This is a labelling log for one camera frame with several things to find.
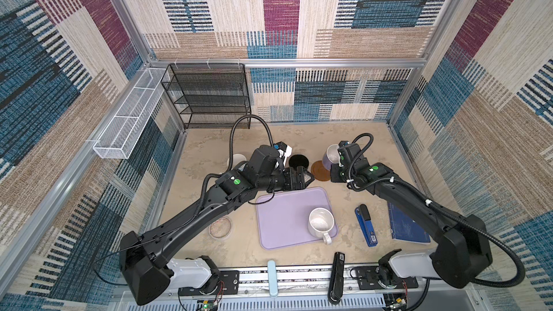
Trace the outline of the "black mug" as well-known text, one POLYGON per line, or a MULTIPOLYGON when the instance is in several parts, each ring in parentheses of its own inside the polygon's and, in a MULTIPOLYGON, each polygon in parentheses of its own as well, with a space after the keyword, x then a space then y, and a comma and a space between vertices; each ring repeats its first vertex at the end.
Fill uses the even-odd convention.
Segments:
POLYGON ((302 167, 303 169, 307 170, 309 168, 310 162, 305 155, 295 154, 291 155, 291 157, 289 158, 288 165, 290 168, 298 169, 299 167, 302 167))

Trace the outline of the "light brown wooden coaster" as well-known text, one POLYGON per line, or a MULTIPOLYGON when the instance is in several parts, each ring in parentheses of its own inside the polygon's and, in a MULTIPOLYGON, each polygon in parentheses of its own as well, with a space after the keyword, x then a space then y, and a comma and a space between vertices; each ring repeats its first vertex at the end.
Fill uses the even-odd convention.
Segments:
POLYGON ((331 180, 331 172, 325 168, 322 161, 316 161, 313 163, 310 172, 318 181, 331 180))

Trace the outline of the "white mug lavender handle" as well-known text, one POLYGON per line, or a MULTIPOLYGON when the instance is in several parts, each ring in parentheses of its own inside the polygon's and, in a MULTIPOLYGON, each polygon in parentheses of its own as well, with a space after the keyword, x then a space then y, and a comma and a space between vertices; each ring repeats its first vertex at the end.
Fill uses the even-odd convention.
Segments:
POLYGON ((322 158, 323 167, 330 171, 333 164, 339 164, 340 163, 340 155, 338 152, 339 145, 333 144, 328 146, 325 154, 322 158))

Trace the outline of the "white speckled mug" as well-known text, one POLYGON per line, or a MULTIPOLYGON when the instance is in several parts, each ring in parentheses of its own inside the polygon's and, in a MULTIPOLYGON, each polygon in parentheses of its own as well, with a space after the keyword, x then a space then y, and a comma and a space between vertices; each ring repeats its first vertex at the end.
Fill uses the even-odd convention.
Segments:
POLYGON ((335 226, 335 219, 330 210, 319 207, 312 210, 308 217, 308 231, 311 236, 321 239, 325 245, 331 245, 331 231, 335 226))

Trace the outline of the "white mug blue handle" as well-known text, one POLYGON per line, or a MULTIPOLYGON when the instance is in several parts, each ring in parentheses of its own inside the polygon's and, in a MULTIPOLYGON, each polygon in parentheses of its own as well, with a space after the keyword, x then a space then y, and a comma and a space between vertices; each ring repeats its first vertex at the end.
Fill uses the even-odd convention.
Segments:
POLYGON ((229 169, 232 169, 232 168, 236 167, 237 165, 239 165, 240 163, 242 163, 246 160, 247 160, 247 158, 245 157, 245 155, 243 155, 241 153, 235 153, 235 154, 233 154, 231 165, 230 165, 230 160, 229 159, 227 160, 227 167, 229 169))

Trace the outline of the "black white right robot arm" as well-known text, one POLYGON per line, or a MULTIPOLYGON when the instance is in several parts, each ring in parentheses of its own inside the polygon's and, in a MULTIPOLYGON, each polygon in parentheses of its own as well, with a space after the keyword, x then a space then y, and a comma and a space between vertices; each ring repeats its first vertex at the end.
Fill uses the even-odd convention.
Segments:
POLYGON ((345 166, 333 164, 331 181, 347 183, 353 191, 367 191, 378 196, 421 226, 437 244, 430 259, 438 277, 448 285, 458 289, 469 283, 510 288, 524 281, 526 270, 522 260, 505 243, 491 236, 479 217, 465 217, 430 200, 387 166, 378 163, 359 173, 349 173, 345 166), (478 278, 493 263, 491 243, 514 262, 516 274, 513 278, 499 282, 478 278))

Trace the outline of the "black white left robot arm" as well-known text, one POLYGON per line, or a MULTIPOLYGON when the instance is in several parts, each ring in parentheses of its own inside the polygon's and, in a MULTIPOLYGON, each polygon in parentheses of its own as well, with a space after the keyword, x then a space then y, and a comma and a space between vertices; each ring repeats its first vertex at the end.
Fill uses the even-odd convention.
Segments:
POLYGON ((220 270, 209 256, 174 268, 171 259, 216 220, 252 201, 259 191, 306 189, 315 180, 302 167, 255 172, 245 166, 222 174, 197 200, 178 215, 141 235, 131 231, 121 242, 120 270, 137 305, 147 305, 167 289, 192 288, 208 295, 220 283, 220 270))

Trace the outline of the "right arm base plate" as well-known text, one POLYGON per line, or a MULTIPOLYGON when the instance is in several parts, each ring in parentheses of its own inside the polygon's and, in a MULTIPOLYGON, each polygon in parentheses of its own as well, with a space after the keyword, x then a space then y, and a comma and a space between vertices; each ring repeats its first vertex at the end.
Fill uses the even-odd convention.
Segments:
POLYGON ((384 289, 417 289, 419 283, 416 278, 393 277, 390 282, 383 282, 377 273, 377 266, 355 266, 350 269, 350 276, 356 280, 360 290, 384 289))

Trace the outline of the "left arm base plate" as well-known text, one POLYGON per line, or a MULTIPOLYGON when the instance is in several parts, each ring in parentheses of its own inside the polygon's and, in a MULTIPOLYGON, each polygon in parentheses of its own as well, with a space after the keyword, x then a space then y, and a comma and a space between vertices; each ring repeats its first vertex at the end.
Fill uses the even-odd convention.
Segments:
POLYGON ((182 287, 178 290, 180 297, 196 296, 216 296, 222 291, 223 295, 237 295, 240 281, 239 270, 222 270, 219 276, 219 282, 215 287, 209 287, 204 292, 192 287, 182 287))

